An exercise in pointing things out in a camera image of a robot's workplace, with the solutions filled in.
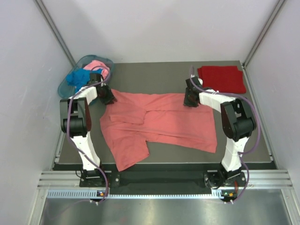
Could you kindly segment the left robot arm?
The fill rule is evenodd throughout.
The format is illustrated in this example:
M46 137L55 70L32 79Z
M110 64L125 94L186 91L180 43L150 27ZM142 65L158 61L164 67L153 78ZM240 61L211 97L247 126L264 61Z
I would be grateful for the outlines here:
M60 101L60 125L69 143L78 151L82 160L82 187L108 186L107 176L101 168L101 160L97 155L92 139L92 119L89 105L97 98L104 104L116 101L107 82L111 73L103 77L96 71L90 71L90 80L74 95Z

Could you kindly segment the light pink t-shirt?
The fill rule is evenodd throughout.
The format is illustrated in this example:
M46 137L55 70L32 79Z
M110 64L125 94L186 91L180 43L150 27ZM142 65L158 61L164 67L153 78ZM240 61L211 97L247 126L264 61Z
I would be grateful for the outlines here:
M105 63L98 60L93 60L91 63L86 65L83 69L92 70L92 71L97 71L101 69L101 75L103 79L105 79L110 73L110 68Z

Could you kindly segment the blue t-shirt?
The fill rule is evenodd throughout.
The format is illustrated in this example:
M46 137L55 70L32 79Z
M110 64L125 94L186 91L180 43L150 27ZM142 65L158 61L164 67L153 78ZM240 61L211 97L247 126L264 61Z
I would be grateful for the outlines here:
M73 71L66 76L68 85L75 87L75 92L78 92L89 80L90 71L83 68Z

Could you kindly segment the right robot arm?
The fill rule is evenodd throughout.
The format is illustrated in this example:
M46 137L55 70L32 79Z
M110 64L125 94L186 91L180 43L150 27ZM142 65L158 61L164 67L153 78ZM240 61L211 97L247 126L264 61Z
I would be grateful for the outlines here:
M184 105L208 106L221 114L222 129L226 136L225 154L216 174L207 175L207 186L217 189L231 185L241 174L241 159L244 148L256 129L256 118L248 99L213 89L204 88L200 79L190 77L186 80Z

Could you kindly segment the left aluminium corner post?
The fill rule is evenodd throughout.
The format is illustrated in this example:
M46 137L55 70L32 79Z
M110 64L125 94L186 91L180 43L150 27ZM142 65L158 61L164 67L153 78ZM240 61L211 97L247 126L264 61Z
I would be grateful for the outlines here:
M48 24L51 32L53 33L56 41L58 42L59 46L61 47L62 51L64 52L65 56L67 57L68 61L72 66L76 65L76 61L72 56L66 42L64 41L59 29L57 28L52 16L50 15L46 5L42 0L33 0L35 5L37 6L38 10L40 11L41 15L44 17L46 23Z

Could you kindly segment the aluminium corner post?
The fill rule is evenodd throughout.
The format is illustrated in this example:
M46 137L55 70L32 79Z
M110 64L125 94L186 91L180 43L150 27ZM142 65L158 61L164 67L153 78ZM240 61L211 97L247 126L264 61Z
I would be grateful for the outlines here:
M46 5L42 0L33 0L35 5L37 6L38 10L40 11L41 15L44 17L46 23L48 24L51 32L53 33L56 41L58 42L59 46L61 47L62 51L64 52L65 56L67 57L68 61L72 66L76 65L76 61L72 56L66 42L64 41L59 29L57 28L52 16L50 15Z
M286 0L277 0L274 8L272 9L270 15L267 17L266 22L264 23L258 37L256 38L254 44L252 45L244 62L241 64L243 69L246 69L247 66L250 64L252 58L254 57L255 53L259 49L259 47L262 44L264 38L266 37L268 31L271 29L272 25L274 24L276 18L280 14L280 12L283 9L286 2L287 2Z

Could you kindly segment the right aluminium corner post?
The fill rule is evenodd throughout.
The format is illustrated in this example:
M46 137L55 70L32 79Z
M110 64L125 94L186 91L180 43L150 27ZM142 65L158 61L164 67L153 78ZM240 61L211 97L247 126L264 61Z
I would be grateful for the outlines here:
M254 57L255 53L259 49L259 47L262 44L264 38L266 37L268 31L271 29L272 25L274 24L276 18L280 14L280 12L283 9L286 2L287 2L286 0L277 0L274 8L272 9L270 15L267 17L266 22L264 23L258 37L256 38L254 44L252 45L244 62L241 64L243 69L246 69L247 66L250 64L252 58Z

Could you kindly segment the folded red t-shirt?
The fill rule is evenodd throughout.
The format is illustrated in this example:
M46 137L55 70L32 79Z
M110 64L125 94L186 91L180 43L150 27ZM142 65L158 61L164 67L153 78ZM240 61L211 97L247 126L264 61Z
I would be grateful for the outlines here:
M202 66L197 69L204 88L224 93L245 94L243 72L237 66Z

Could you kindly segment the teal plastic basket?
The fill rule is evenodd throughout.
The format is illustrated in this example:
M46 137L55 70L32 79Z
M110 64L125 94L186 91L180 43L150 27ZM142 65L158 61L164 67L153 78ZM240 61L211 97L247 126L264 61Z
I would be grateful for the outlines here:
M113 71L114 71L114 62L110 59L107 59L107 58L103 58L103 57L100 57L100 56L96 56L96 55L86 55L86 56L83 56L81 59L78 60L78 62L76 63L75 66L73 66L73 68L70 70L69 73L73 72L73 71L76 71L80 68L84 68L86 65L88 65L89 63L91 63L93 60L98 60L98 61L101 61L103 63L105 63L109 68L110 68L110 73L109 73L109 78L107 79L107 82L108 83L112 77L112 74L113 74ZM66 77L63 79L63 81L60 83L59 87L58 87L58 95L61 97L61 98L69 98L71 97L72 95L74 95L76 92L75 92L75 87L73 86L69 86L67 81L66 81Z

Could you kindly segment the salmon pink t-shirt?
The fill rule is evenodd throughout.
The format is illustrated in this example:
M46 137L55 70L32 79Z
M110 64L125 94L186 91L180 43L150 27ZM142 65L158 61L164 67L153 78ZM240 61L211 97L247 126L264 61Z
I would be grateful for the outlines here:
M100 127L118 171L149 156L147 142L167 143L215 153L213 110L184 106L183 93L142 94L112 90L117 101L106 107Z

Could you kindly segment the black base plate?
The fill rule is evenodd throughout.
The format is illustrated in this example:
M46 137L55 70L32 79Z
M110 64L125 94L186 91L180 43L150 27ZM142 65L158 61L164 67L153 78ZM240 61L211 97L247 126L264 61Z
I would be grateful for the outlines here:
M136 164L122 172L115 164L104 164L112 194L203 194L208 193L207 175L216 174L219 163L188 164ZM246 169L219 188L243 187L246 184Z

